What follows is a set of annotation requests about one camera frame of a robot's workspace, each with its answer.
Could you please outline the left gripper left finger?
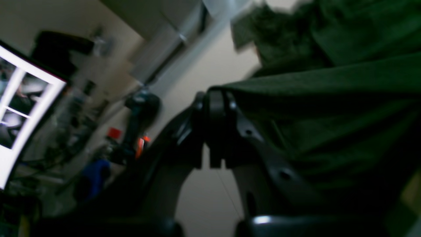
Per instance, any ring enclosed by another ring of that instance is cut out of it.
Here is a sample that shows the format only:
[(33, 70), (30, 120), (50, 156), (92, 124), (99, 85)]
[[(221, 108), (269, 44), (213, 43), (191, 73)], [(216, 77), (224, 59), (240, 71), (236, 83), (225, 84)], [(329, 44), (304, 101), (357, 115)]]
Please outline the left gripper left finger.
[(202, 164), (204, 139), (199, 128), (205, 93), (174, 117), (134, 160), (123, 149), (115, 158), (128, 166), (104, 191), (73, 211), (40, 220), (32, 237), (183, 237), (174, 220), (181, 186)]

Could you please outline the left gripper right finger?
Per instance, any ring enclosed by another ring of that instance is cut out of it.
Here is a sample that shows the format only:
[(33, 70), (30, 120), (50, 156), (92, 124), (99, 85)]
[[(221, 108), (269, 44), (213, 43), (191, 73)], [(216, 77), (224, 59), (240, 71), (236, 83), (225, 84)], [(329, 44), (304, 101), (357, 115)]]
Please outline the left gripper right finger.
[(207, 92), (210, 166), (233, 172), (244, 219), (236, 237), (387, 237), (371, 216), (332, 206), (271, 147), (223, 90)]

